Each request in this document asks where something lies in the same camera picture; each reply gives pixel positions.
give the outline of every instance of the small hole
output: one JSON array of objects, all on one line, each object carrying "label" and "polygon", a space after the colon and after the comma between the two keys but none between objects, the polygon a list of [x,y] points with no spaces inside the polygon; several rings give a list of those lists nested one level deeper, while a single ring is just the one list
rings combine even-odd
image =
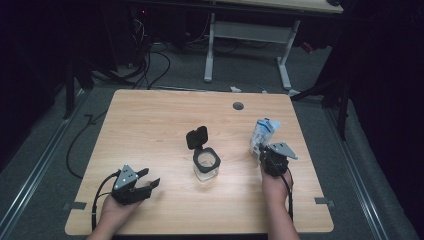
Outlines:
[{"label": "small hole", "polygon": [[241,103],[241,102],[235,102],[235,103],[233,103],[233,108],[234,108],[235,110],[243,110],[244,105],[243,105],[243,103]]}]

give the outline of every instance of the dark background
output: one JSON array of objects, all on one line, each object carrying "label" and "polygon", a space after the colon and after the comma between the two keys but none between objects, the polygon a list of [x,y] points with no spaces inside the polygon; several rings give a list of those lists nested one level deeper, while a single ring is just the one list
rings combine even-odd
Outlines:
[{"label": "dark background", "polygon": [[[337,24],[322,26],[304,21],[295,45],[308,42],[314,48],[333,47],[316,84],[334,78],[351,79],[350,98],[370,146],[406,215],[423,238],[419,227],[424,212],[424,184],[420,177],[424,135],[423,3],[360,0],[342,4],[346,16],[382,21],[362,33],[361,27],[342,32]],[[47,0],[1,3],[1,169],[31,126],[54,104],[72,54],[85,56],[110,70],[133,61],[136,46],[128,47],[133,31],[130,21],[125,20],[128,8],[115,7],[62,5]],[[185,11],[161,12],[151,8],[148,13],[144,17],[151,37],[171,41],[181,48],[190,40],[186,32],[195,36],[206,19],[206,14]],[[321,94],[334,91],[339,91],[337,86]]]}]

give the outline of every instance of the robotic arm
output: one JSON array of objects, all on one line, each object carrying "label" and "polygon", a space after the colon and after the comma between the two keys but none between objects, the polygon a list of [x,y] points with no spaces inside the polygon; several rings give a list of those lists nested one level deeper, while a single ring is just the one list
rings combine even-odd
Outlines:
[{"label": "robotic arm", "polygon": [[112,197],[122,205],[129,205],[150,198],[152,190],[159,186],[160,178],[151,182],[148,186],[136,188],[137,180],[149,173],[145,168],[135,173],[127,164],[121,170],[118,179],[113,184]]}]

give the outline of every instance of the table surface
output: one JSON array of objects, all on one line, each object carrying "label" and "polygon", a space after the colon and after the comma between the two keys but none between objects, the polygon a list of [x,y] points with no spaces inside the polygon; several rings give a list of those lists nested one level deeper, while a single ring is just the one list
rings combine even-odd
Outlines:
[{"label": "table surface", "polygon": [[327,0],[216,0],[216,2],[258,5],[262,7],[275,7],[323,13],[343,12],[343,8],[341,6],[332,6],[327,2]]},{"label": "table surface", "polygon": [[[243,110],[235,110],[241,102]],[[297,154],[289,168],[294,179],[294,224],[299,232],[330,232],[327,205],[290,98],[283,94],[118,90],[111,102],[76,196],[84,210],[73,209],[65,230],[91,233],[91,206],[101,182],[124,164],[149,168],[137,186],[161,178],[150,199],[136,210],[120,234],[266,233],[267,219],[259,167],[249,152],[256,121],[264,117],[282,126],[271,139],[286,142]],[[200,182],[186,134],[206,126],[221,158],[219,174]],[[103,192],[112,189],[111,179]],[[103,198],[98,202],[98,214]]]}]

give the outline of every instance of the human arm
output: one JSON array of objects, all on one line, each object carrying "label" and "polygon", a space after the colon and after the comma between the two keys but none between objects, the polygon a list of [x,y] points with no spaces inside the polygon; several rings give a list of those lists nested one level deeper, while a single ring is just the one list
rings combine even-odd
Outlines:
[{"label": "human arm", "polygon": [[142,201],[130,205],[122,205],[116,202],[112,196],[107,196],[103,203],[99,223],[87,239],[112,239],[113,235],[125,224],[129,216],[141,203]]},{"label": "human arm", "polygon": [[[264,172],[261,165],[262,191],[266,201],[266,211],[268,216],[268,240],[292,240],[300,239],[294,227],[289,213],[286,209],[286,199],[288,196],[287,187],[281,177],[272,177]],[[287,183],[293,185],[290,172],[283,174]]]}]

